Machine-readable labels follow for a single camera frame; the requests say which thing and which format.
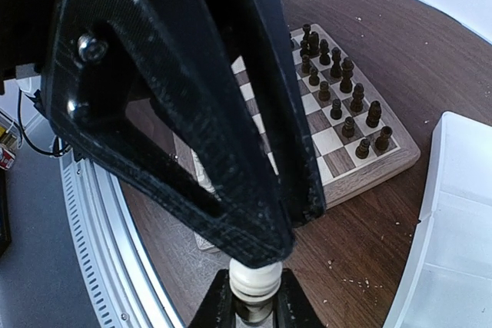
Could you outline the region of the background clutter shelf items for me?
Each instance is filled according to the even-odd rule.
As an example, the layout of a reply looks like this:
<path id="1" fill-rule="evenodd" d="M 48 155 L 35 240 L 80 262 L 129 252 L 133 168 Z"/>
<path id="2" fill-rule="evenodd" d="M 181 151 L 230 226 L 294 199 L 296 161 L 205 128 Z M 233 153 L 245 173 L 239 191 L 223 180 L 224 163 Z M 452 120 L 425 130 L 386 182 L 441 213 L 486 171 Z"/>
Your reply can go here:
<path id="1" fill-rule="evenodd" d="M 8 220 L 7 171 L 15 162 L 15 151 L 21 146 L 18 124 L 1 112 L 1 255 L 12 242 Z"/>

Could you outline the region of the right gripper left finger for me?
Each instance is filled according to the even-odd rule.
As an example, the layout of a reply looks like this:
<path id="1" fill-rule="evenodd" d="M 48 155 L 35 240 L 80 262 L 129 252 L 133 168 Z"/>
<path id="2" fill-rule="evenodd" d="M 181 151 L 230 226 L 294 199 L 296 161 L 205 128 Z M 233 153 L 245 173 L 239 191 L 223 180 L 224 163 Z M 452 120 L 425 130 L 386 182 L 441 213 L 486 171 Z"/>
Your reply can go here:
<path id="1" fill-rule="evenodd" d="M 233 293 L 230 288 L 229 270 L 219 270 L 188 328 L 236 327 Z"/>

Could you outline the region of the wooden chess board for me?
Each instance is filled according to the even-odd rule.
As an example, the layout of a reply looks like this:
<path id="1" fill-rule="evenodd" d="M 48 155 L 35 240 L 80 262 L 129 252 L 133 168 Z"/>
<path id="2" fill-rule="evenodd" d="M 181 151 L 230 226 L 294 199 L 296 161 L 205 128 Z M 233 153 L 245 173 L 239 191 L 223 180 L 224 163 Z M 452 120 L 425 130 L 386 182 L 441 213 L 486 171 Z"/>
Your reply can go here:
<path id="1" fill-rule="evenodd" d="M 312 31 L 319 34 L 320 40 L 325 38 L 328 41 L 330 57 L 331 50 L 338 47 L 341 50 L 341 63 L 345 57 L 353 61 L 352 57 L 348 56 L 320 25 L 311 24 Z M 319 62 L 320 51 L 319 55 L 313 58 L 309 55 L 311 67 L 318 69 L 320 83 L 327 81 L 330 85 L 330 100 L 320 101 L 318 98 L 320 84 L 310 86 L 309 75 L 301 72 L 302 57 L 299 51 L 303 34 L 302 27 L 291 32 L 292 55 L 324 188 L 326 207 L 331 208 L 407 170 L 417 162 L 421 151 L 400 119 L 354 61 L 354 75 L 351 79 L 353 89 L 352 92 L 345 94 L 340 91 L 342 76 L 339 79 L 330 76 L 333 61 L 331 60 L 328 66 L 324 66 Z M 364 107 L 361 112 L 355 113 L 351 111 L 350 104 L 357 83 L 364 86 Z M 330 116 L 332 101 L 336 98 L 341 100 L 343 115 L 340 120 L 334 120 Z M 380 123 L 376 128 L 369 128 L 366 125 L 367 113 L 372 101 L 379 101 L 382 109 Z M 355 133 L 351 138 L 342 135 L 346 117 L 352 117 L 355 122 Z M 393 133 L 388 149 L 379 151 L 375 147 L 375 141 L 384 126 L 390 126 Z M 371 143 L 370 153 L 366 159 L 359 159 L 355 151 L 364 138 Z"/>

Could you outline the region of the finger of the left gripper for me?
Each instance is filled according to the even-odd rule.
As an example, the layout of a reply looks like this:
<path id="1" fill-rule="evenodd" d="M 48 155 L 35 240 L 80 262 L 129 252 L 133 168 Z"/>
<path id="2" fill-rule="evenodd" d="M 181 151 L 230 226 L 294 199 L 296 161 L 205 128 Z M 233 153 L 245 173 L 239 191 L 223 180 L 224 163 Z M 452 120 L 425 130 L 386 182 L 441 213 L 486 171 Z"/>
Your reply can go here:
<path id="1" fill-rule="evenodd" d="M 230 257 L 294 247 L 242 57 L 206 0 L 61 0 L 42 76 L 54 131 Z"/>
<path id="2" fill-rule="evenodd" d="M 231 59 L 242 57 L 278 169 L 282 203 L 299 227 L 326 209 L 281 0 L 206 0 Z"/>

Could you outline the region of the dark rook far left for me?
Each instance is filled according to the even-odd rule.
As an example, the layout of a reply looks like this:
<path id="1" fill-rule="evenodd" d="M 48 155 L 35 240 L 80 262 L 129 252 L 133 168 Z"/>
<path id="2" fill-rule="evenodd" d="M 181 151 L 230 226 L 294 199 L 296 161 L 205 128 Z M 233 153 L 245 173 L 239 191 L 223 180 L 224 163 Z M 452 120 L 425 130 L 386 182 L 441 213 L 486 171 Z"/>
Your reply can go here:
<path id="1" fill-rule="evenodd" d="M 301 41 L 301 46 L 305 46 L 309 48 L 309 41 L 311 37 L 311 25 L 306 23 L 302 25 L 302 31 L 303 31 L 303 38 Z"/>

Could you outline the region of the dark pawn four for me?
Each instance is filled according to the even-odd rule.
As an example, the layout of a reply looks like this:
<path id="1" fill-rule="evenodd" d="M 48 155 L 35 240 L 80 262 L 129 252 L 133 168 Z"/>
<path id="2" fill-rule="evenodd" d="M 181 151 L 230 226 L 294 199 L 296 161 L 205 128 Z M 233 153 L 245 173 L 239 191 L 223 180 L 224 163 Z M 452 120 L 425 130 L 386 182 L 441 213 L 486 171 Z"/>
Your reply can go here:
<path id="1" fill-rule="evenodd" d="M 320 101 L 329 101 L 331 98 L 330 85 L 327 81 L 322 81 L 319 85 L 318 98 Z"/>

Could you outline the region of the dark pawn six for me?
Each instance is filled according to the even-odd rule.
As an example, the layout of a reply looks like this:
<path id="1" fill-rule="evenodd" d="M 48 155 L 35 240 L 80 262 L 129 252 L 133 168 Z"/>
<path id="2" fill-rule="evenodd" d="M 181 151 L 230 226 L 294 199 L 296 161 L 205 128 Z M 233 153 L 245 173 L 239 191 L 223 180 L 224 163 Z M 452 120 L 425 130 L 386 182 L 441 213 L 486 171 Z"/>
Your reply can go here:
<path id="1" fill-rule="evenodd" d="M 346 117 L 344 121 L 344 126 L 342 127 L 342 135 L 345 138 L 351 138 L 355 133 L 355 122 L 352 117 Z"/>

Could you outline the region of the dark pawn seven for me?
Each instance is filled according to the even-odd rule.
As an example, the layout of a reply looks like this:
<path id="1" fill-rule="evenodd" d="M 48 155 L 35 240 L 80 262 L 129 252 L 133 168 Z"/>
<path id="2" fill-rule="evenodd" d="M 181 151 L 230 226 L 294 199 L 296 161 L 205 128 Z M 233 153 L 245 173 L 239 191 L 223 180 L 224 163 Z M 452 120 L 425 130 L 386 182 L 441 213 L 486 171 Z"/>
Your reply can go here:
<path id="1" fill-rule="evenodd" d="M 366 159 L 370 153 L 370 147 L 370 141 L 367 138 L 362 139 L 356 148 L 356 157 L 359 159 Z"/>

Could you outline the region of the dark king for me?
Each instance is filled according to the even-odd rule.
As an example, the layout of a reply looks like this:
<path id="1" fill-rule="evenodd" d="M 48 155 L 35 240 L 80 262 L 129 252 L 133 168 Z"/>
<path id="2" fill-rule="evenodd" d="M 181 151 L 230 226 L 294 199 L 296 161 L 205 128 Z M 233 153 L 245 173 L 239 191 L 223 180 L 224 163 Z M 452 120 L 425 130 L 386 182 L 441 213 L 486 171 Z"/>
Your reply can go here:
<path id="1" fill-rule="evenodd" d="M 352 92 L 353 84 L 352 77 L 354 75 L 354 63 L 349 57 L 345 57 L 343 62 L 341 63 L 341 83 L 340 83 L 340 91 L 348 94 Z"/>

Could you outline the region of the dark pawn five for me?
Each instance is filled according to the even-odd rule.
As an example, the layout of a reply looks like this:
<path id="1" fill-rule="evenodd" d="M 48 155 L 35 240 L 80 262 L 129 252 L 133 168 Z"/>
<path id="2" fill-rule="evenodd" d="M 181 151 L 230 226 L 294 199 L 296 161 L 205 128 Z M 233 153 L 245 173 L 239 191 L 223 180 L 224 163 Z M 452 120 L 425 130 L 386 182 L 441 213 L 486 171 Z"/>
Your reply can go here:
<path id="1" fill-rule="evenodd" d="M 343 115 L 343 111 L 341 109 L 341 100 L 336 98 L 332 101 L 330 116 L 334 120 L 340 120 Z"/>

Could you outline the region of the dark knight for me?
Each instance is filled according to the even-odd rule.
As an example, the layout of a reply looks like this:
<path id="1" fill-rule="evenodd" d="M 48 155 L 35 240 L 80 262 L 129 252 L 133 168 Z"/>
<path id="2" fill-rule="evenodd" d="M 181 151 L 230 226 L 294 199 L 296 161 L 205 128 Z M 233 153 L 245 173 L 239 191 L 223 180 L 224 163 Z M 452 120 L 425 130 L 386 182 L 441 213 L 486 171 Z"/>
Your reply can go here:
<path id="1" fill-rule="evenodd" d="M 380 123 L 381 115 L 381 103 L 379 101 L 372 101 L 367 113 L 366 125 L 369 128 L 376 128 Z"/>
<path id="2" fill-rule="evenodd" d="M 308 38 L 308 51 L 311 58 L 319 55 L 319 34 L 316 31 L 312 31 Z"/>

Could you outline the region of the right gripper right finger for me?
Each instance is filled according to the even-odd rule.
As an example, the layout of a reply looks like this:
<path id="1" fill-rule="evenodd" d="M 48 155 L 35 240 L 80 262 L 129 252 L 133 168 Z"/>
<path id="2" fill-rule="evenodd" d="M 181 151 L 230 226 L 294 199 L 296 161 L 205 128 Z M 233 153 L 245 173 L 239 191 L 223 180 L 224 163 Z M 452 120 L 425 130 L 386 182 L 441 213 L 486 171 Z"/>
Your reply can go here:
<path id="1" fill-rule="evenodd" d="M 282 270 L 281 285 L 274 299 L 274 326 L 324 327 L 293 271 L 287 268 Z"/>

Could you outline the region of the dark knight left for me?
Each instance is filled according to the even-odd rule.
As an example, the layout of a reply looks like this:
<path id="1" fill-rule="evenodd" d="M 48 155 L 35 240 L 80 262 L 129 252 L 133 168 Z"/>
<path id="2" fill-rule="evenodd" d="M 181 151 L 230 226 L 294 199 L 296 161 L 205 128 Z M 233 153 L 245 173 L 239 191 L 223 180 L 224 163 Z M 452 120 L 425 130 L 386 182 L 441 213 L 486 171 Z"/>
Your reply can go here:
<path id="1" fill-rule="evenodd" d="M 319 55 L 319 34 L 316 31 L 312 31 L 308 38 L 308 51 L 311 58 Z"/>

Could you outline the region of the dark rook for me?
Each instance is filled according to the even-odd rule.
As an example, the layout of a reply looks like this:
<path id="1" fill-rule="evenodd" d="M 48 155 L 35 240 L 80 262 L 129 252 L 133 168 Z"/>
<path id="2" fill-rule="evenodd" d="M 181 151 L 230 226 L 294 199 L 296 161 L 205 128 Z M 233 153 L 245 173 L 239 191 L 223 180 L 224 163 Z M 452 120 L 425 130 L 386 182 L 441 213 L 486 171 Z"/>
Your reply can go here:
<path id="1" fill-rule="evenodd" d="M 309 48 L 309 41 L 311 37 L 311 25 L 306 23 L 302 25 L 302 31 L 303 31 L 303 38 L 301 41 L 301 46 L 305 46 Z"/>
<path id="2" fill-rule="evenodd" d="M 375 147 L 379 151 L 386 151 L 388 149 L 392 133 L 393 130 L 390 126 L 384 126 L 381 128 L 380 134 L 375 141 Z"/>

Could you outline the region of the dark bishop right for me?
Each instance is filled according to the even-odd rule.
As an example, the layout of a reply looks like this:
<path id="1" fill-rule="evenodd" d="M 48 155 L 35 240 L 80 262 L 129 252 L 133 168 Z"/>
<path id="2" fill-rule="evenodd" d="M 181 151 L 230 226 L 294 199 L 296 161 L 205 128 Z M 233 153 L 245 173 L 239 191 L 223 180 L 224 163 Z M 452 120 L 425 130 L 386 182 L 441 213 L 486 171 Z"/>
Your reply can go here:
<path id="1" fill-rule="evenodd" d="M 358 113 L 363 110 L 363 107 L 364 107 L 364 86 L 361 83 L 357 83 L 354 86 L 350 109 L 351 111 Z"/>

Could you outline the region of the dark pawn three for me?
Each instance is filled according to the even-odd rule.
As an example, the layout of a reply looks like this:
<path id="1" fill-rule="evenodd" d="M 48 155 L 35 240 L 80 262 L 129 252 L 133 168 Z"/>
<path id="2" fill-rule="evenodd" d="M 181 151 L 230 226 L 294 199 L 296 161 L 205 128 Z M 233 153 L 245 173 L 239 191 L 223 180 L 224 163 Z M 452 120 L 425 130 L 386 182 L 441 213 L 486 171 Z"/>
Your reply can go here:
<path id="1" fill-rule="evenodd" d="M 310 86 L 318 86 L 320 84 L 318 69 L 316 67 L 310 68 L 308 83 Z"/>

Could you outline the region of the dark rook right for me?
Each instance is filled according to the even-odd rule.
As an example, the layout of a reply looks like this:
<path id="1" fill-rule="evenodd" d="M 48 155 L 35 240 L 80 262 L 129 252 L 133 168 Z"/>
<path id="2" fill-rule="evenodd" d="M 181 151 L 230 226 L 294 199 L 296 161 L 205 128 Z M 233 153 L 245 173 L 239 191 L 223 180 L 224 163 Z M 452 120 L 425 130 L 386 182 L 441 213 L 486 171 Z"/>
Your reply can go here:
<path id="1" fill-rule="evenodd" d="M 380 134 L 375 141 L 375 147 L 379 151 L 386 151 L 388 149 L 392 133 L 393 130 L 390 126 L 384 126 L 381 128 Z"/>

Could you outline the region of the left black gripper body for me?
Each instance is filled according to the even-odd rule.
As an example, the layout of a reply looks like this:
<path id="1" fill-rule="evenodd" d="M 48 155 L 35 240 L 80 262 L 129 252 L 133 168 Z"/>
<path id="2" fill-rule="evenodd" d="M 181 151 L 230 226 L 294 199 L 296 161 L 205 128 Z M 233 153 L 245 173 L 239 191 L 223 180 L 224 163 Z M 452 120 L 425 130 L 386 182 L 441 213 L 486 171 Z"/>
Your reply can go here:
<path id="1" fill-rule="evenodd" d="M 56 0 L 1 0 L 1 80 L 45 60 Z"/>

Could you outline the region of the dark bishop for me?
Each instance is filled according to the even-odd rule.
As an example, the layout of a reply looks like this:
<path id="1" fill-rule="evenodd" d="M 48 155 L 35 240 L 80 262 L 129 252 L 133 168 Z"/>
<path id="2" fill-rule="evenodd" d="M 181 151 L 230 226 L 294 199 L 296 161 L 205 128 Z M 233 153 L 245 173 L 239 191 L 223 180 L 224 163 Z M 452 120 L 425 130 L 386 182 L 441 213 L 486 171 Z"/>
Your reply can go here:
<path id="1" fill-rule="evenodd" d="M 319 51 L 320 51 L 320 57 L 319 57 L 320 64 L 324 66 L 328 66 L 331 63 L 331 57 L 329 55 L 330 53 L 329 44 L 325 38 L 320 40 Z"/>
<path id="2" fill-rule="evenodd" d="M 358 113 L 363 110 L 363 107 L 364 107 L 364 86 L 361 83 L 357 83 L 354 86 L 350 109 L 351 111 Z"/>

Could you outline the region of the front aluminium rail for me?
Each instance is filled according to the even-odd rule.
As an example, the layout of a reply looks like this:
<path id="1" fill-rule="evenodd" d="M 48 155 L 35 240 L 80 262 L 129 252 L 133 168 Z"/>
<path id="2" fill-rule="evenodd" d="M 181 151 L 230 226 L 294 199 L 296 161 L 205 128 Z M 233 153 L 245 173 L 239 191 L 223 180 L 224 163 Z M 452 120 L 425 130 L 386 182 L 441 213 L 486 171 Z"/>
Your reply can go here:
<path id="1" fill-rule="evenodd" d="M 102 327 L 182 327 L 116 176 L 73 153 L 59 160 L 71 238 Z"/>

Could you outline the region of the dark knight right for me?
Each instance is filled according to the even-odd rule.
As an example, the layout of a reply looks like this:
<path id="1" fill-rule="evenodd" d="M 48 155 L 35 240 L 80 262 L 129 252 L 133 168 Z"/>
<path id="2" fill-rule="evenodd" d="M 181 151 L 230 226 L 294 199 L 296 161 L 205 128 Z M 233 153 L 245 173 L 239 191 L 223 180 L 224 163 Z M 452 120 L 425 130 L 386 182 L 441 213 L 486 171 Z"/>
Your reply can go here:
<path id="1" fill-rule="evenodd" d="M 372 101 L 367 113 L 366 125 L 369 128 L 376 128 L 380 123 L 381 115 L 381 103 L 379 101 Z"/>

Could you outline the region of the dark bishop left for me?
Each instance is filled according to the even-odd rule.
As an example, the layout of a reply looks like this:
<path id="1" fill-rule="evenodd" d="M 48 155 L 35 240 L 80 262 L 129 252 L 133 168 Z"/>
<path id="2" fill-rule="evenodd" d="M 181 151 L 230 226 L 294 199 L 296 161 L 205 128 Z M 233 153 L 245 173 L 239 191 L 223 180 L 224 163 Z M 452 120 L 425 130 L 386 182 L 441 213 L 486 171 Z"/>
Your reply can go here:
<path id="1" fill-rule="evenodd" d="M 320 40 L 319 51 L 320 51 L 320 57 L 319 57 L 320 64 L 324 66 L 328 66 L 331 63 L 331 57 L 329 55 L 330 53 L 329 44 L 325 38 Z"/>

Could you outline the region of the dark pawn two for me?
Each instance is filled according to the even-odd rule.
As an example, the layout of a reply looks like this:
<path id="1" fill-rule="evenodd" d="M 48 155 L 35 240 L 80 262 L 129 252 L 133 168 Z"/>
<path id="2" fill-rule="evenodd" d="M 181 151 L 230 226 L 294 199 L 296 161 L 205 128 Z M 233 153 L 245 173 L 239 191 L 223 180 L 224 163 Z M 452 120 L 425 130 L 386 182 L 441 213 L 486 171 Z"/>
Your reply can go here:
<path id="1" fill-rule="evenodd" d="M 305 75 L 309 75 L 311 70 L 311 59 L 309 55 L 302 55 L 301 72 Z"/>

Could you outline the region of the white plastic tray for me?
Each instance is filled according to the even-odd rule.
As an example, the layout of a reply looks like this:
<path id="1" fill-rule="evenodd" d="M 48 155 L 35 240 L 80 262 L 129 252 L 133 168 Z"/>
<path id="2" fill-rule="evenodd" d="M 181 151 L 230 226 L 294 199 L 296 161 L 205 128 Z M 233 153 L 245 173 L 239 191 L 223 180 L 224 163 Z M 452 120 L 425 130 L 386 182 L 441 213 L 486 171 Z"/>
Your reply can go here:
<path id="1" fill-rule="evenodd" d="M 446 111 L 385 327 L 491 325 L 491 127 Z"/>

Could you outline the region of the dark queen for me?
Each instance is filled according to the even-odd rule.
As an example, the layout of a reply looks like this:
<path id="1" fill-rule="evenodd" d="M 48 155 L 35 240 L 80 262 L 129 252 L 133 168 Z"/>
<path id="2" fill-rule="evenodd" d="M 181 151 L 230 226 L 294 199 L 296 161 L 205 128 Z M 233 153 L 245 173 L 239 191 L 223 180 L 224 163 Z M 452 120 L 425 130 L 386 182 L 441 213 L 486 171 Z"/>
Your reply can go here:
<path id="1" fill-rule="evenodd" d="M 341 50 L 338 47 L 334 47 L 331 50 L 331 60 L 333 65 L 331 66 L 330 76 L 333 79 L 339 79 L 342 76 L 341 70 Z"/>

